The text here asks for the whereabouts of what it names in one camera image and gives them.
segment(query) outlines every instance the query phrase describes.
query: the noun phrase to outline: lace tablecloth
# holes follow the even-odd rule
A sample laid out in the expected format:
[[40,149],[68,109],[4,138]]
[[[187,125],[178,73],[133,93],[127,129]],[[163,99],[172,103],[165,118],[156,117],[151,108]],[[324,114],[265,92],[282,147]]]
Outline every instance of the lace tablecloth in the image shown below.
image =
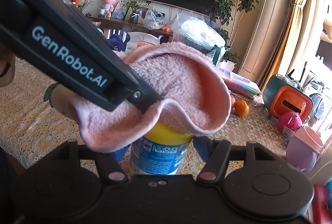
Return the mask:
[[[67,139],[83,144],[77,124],[43,102],[46,88],[52,79],[25,62],[17,59],[16,74],[11,85],[0,88],[0,146],[28,168]],[[256,140],[279,156],[285,155],[283,136],[267,112],[252,103],[248,117],[231,114],[226,125],[212,139],[227,139],[235,145],[245,145]],[[197,176],[204,162],[192,147],[181,164],[178,174]],[[243,165],[242,161],[230,163],[228,172]],[[97,173],[93,161],[83,160],[82,166]],[[130,172],[129,151],[122,161],[124,170]]]

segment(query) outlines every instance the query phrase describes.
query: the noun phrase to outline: pink towel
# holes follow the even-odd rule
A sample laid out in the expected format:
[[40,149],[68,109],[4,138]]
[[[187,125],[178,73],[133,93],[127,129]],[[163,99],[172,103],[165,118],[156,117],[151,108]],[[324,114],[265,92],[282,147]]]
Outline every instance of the pink towel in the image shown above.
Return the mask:
[[85,100],[64,86],[51,95],[52,105],[74,119],[91,150],[110,153],[144,136],[160,121],[192,135],[218,131],[227,121],[230,95],[212,63],[182,43],[142,46],[117,55],[164,100],[142,113],[128,101],[113,112]]

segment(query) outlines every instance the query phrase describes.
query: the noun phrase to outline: vase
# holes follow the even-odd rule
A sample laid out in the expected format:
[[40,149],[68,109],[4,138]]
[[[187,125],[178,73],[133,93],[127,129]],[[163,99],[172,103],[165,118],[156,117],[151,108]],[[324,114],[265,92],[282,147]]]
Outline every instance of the vase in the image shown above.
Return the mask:
[[137,24],[138,23],[138,18],[139,18],[139,14],[131,13],[130,18],[129,18],[129,22]]

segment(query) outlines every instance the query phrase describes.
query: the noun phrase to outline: blue container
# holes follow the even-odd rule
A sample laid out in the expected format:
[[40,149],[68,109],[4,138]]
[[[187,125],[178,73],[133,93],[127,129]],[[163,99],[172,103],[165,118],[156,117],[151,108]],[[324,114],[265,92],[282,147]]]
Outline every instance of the blue container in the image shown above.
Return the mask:
[[135,174],[173,175],[186,155],[192,140],[161,123],[132,143],[130,158]]

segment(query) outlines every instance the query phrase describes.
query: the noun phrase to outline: plush toy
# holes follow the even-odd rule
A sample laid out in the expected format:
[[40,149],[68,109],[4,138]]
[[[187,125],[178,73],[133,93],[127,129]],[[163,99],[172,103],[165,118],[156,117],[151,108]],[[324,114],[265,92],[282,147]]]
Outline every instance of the plush toy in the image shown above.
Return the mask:
[[116,2],[116,0],[105,0],[105,4],[103,4],[103,9],[106,9],[106,14],[109,14],[114,11],[113,4]]

